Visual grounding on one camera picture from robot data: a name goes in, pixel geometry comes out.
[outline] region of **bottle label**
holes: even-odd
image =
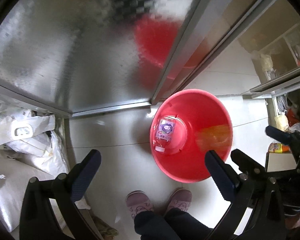
[[[171,141],[171,135],[174,129],[174,123],[161,119],[155,136],[158,139]]]

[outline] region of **metal bolt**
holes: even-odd
[[[36,178],[36,177],[32,177],[31,179],[29,179],[29,182],[30,182],[30,183],[35,183],[35,182],[36,182],[36,180],[37,180],[37,178]]]
[[[275,183],[277,182],[277,180],[276,180],[275,178],[273,178],[273,177],[271,177],[269,180],[270,180],[270,182],[271,182],[272,184],[275,184]]]
[[[65,173],[61,173],[61,174],[58,175],[58,179],[60,179],[60,180],[63,180],[66,177],[67,177],[67,174],[65,174]]]
[[[242,180],[247,180],[247,179],[248,179],[248,176],[247,176],[246,174],[244,174],[244,173],[241,173],[241,174],[239,175],[239,178],[242,179]]]

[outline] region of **pink slipper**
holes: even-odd
[[[150,199],[143,191],[133,191],[128,194],[126,204],[129,208],[132,219],[134,219],[140,212],[154,210]]]
[[[172,208],[178,208],[181,211],[188,212],[192,201],[192,193],[190,190],[181,188],[176,190],[170,197],[170,203],[168,205],[166,213]]]

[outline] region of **bottle cap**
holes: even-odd
[[[156,146],[154,149],[158,152],[164,152],[164,150],[165,150],[164,148],[159,147],[159,146]]]

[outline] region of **person's leg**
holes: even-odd
[[[152,203],[142,191],[130,193],[126,203],[141,240],[180,240],[164,218],[153,212]]]
[[[212,229],[187,213],[191,201],[189,190],[177,190],[170,198],[164,219],[182,240],[203,240]]]

